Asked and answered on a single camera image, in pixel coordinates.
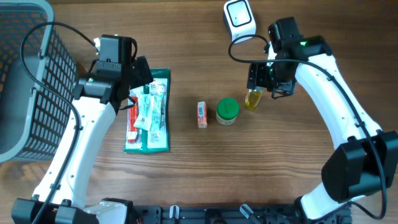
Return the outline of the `green white gloves package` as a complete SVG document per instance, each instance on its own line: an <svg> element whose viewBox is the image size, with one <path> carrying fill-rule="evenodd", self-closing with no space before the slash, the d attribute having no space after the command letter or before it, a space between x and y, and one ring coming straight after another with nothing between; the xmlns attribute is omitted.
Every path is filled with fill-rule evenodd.
<svg viewBox="0 0 398 224"><path fill-rule="evenodd" d="M129 99L127 104L127 128L126 128L126 142L124 146L125 153L141 153L150 154L157 152L165 152L169 147L169 126L168 126L168 108L169 108L169 93L170 93L170 69L169 68L152 68L151 73L153 82L132 88L129 90ZM128 109L134 100L130 97L130 91L134 90L138 95L141 94L164 94L163 101L163 115L160 131L146 131L139 129L137 142L128 143L127 129L128 129Z"/></svg>

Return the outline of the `red coffee stick sachet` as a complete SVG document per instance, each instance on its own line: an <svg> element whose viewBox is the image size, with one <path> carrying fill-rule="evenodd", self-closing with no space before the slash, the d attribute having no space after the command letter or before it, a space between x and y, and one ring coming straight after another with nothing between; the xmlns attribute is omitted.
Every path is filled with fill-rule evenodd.
<svg viewBox="0 0 398 224"><path fill-rule="evenodd" d="M128 109L128 129L127 129L127 141L128 143L137 142L137 136L139 134L139 129L134 126L139 113L138 107L138 97L134 90L130 91L130 97L134 100Z"/></svg>

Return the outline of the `small orange box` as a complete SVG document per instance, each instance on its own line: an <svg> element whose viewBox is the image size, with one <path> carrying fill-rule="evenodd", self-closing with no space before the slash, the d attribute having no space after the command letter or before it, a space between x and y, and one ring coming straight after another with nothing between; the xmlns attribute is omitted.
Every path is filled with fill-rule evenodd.
<svg viewBox="0 0 398 224"><path fill-rule="evenodd" d="M197 104L197 120L199 128L207 128L207 107L204 101L200 101Z"/></svg>

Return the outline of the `grey plastic mesh basket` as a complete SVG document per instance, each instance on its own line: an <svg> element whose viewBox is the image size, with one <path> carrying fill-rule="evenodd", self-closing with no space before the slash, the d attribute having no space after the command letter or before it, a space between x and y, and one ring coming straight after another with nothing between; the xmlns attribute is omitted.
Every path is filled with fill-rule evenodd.
<svg viewBox="0 0 398 224"><path fill-rule="evenodd" d="M51 160L68 123L76 63L47 1L1 1L1 162Z"/></svg>

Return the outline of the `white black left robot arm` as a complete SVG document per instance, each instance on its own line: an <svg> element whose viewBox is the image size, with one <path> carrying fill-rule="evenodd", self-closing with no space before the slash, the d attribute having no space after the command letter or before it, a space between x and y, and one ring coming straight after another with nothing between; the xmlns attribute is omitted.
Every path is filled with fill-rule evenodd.
<svg viewBox="0 0 398 224"><path fill-rule="evenodd" d="M73 90L72 113L55 157L30 199L12 207L14 223L134 223L130 200L105 198L87 207L90 174L103 138L132 87L153 81L131 37L103 35L96 70L82 75Z"/></svg>

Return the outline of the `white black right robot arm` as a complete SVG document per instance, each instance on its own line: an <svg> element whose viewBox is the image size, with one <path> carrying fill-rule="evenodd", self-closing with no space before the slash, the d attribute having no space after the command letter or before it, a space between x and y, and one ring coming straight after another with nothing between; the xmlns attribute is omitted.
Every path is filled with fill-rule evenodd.
<svg viewBox="0 0 398 224"><path fill-rule="evenodd" d="M302 86L335 149L322 167L321 183L297 199L295 220L317 222L368 195L386 197L397 167L397 133L383 131L365 112L322 36L304 37L292 17L275 21L268 33L268 58L250 65L248 88L264 88L277 99Z"/></svg>

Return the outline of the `white barcode scanner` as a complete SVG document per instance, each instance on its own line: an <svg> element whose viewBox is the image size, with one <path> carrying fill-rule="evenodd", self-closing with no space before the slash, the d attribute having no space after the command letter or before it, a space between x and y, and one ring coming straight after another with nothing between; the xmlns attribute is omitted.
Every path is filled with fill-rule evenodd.
<svg viewBox="0 0 398 224"><path fill-rule="evenodd" d="M223 6L223 22L232 41L256 33L256 22L248 0L227 1Z"/></svg>

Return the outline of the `yellow oil bottle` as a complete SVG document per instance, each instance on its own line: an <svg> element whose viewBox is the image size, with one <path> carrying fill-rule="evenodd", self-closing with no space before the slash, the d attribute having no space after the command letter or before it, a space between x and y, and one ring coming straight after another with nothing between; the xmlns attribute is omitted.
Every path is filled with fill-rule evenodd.
<svg viewBox="0 0 398 224"><path fill-rule="evenodd" d="M249 89L244 102L245 108L248 110L255 110L263 96L263 93L263 87L257 86L254 89Z"/></svg>

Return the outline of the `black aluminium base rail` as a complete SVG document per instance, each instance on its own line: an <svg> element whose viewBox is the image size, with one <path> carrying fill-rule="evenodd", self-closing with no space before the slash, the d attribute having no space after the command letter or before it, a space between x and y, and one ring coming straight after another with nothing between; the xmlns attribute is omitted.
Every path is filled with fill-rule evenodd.
<svg viewBox="0 0 398 224"><path fill-rule="evenodd" d="M127 205L127 223L311 223L305 220L292 204L273 204L265 207L170 207L134 205L131 201L104 198L102 201Z"/></svg>

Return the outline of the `mint green sachet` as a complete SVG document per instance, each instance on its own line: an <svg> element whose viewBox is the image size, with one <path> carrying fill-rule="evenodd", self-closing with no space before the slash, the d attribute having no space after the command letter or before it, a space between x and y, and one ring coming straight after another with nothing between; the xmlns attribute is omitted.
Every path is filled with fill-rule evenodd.
<svg viewBox="0 0 398 224"><path fill-rule="evenodd" d="M164 94L138 95L138 116L134 127L146 131L160 131L163 115Z"/></svg>

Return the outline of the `green lid jar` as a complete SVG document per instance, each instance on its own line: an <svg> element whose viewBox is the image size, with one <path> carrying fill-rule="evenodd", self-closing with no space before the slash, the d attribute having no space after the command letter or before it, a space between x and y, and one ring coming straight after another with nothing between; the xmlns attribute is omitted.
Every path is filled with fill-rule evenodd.
<svg viewBox="0 0 398 224"><path fill-rule="evenodd" d="M216 119L222 125L230 125L236 121L239 104L234 98L223 98L216 109Z"/></svg>

